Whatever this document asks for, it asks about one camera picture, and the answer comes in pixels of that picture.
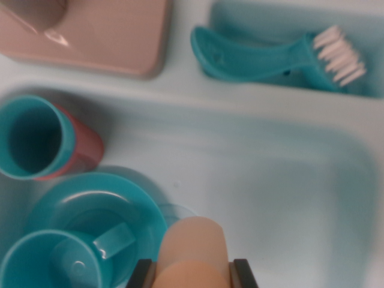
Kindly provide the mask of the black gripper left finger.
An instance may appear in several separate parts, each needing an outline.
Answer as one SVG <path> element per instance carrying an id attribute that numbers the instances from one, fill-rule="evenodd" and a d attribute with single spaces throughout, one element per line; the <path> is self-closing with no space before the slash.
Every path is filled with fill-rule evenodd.
<path id="1" fill-rule="evenodd" d="M 125 286 L 126 288 L 151 288 L 155 281 L 157 262 L 151 259 L 140 259 Z"/>

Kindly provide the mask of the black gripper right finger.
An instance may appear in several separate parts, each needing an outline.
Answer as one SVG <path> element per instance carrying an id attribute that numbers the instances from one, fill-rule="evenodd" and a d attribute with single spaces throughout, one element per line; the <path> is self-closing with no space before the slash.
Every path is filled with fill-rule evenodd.
<path id="1" fill-rule="evenodd" d="M 232 288 L 258 288 L 259 285 L 247 259 L 234 259 L 229 263 Z"/>

